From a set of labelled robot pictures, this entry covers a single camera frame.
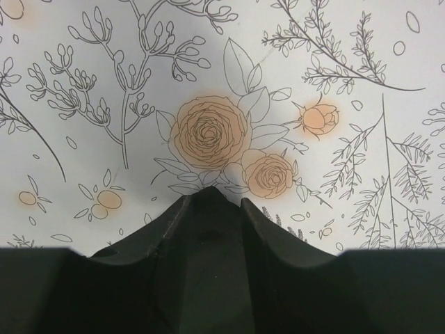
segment black object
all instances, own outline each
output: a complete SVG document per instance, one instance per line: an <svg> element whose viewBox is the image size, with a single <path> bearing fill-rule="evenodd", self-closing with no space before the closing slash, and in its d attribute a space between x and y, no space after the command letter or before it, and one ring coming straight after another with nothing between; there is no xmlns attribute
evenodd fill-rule
<svg viewBox="0 0 445 334"><path fill-rule="evenodd" d="M444 260L334 257L211 187L90 258L0 250L0 333L445 333Z"/></svg>

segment rose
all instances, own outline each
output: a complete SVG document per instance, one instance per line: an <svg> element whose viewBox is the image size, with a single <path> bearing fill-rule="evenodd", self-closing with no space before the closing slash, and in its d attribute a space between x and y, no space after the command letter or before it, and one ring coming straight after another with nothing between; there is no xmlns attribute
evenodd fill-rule
<svg viewBox="0 0 445 334"><path fill-rule="evenodd" d="M267 155L260 150L247 150L241 158L243 181L256 196L276 198L292 187L298 174L296 163L291 166L278 154Z"/></svg>
<svg viewBox="0 0 445 334"><path fill-rule="evenodd" d="M312 108L300 109L300 119L303 129L319 136L331 132L339 122L339 112L335 106L317 104Z"/></svg>
<svg viewBox="0 0 445 334"><path fill-rule="evenodd" d="M207 96L180 108L169 148L193 167L222 170L241 158L251 140L243 112L226 97Z"/></svg>

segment large orange rose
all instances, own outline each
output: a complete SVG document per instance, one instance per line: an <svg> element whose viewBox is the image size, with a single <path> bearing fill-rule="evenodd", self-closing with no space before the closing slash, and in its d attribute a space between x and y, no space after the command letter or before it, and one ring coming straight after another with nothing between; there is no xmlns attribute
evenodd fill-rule
<svg viewBox="0 0 445 334"><path fill-rule="evenodd" d="M247 150L241 159L243 180L256 196L276 198L292 187L298 169L278 154Z"/></svg>
<svg viewBox="0 0 445 334"><path fill-rule="evenodd" d="M180 108L169 146L193 167L222 170L241 158L251 140L243 112L226 97L207 96Z"/></svg>
<svg viewBox="0 0 445 334"><path fill-rule="evenodd" d="M307 110L301 108L300 115L303 128L317 136L331 132L339 123L337 108L328 104L317 104Z"/></svg>

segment floral wallpaper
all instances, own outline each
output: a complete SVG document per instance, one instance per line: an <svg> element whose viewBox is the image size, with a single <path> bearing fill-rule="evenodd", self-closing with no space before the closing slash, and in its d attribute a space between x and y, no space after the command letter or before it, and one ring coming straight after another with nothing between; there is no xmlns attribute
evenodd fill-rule
<svg viewBox="0 0 445 334"><path fill-rule="evenodd" d="M445 246L443 2L1 0L0 245L215 186L332 254Z"/></svg>

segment small orange rose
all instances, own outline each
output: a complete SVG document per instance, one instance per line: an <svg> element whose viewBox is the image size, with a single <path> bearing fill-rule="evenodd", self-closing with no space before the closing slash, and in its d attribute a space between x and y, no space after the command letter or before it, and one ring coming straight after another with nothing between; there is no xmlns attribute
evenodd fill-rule
<svg viewBox="0 0 445 334"><path fill-rule="evenodd" d="M169 147L193 167L222 170L241 158L251 140L243 112L226 97L207 96L180 108Z"/></svg>
<svg viewBox="0 0 445 334"><path fill-rule="evenodd" d="M299 122L304 130L316 136L327 134L339 123L339 112L335 106L317 104L312 108L300 108Z"/></svg>
<svg viewBox="0 0 445 334"><path fill-rule="evenodd" d="M292 187L298 168L278 154L267 155L260 150L247 150L241 158L243 180L258 197L276 198Z"/></svg>

